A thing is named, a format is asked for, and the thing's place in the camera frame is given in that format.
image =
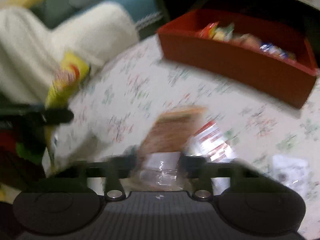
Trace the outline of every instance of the open container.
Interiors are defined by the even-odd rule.
[[[198,38],[196,33],[209,23],[235,24],[234,33],[250,33],[296,54],[289,62],[231,42]],[[278,22],[212,9],[191,11],[157,31],[170,60],[218,73],[266,92],[301,108],[316,82],[317,64],[308,40]]]

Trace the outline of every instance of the snack package in red bin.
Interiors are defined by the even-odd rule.
[[[202,156],[208,162],[230,162],[236,157],[214,120],[204,125],[189,140],[188,156]]]

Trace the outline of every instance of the floral tablecloth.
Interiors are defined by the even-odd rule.
[[[55,164],[101,161],[140,144],[157,116],[182,105],[207,106],[237,156],[265,172],[268,157],[308,160],[307,213],[300,233],[320,237],[320,82],[296,110],[250,87],[162,57],[157,36],[109,62],[70,102],[74,121],[57,129]],[[49,170],[48,156],[43,165]]]

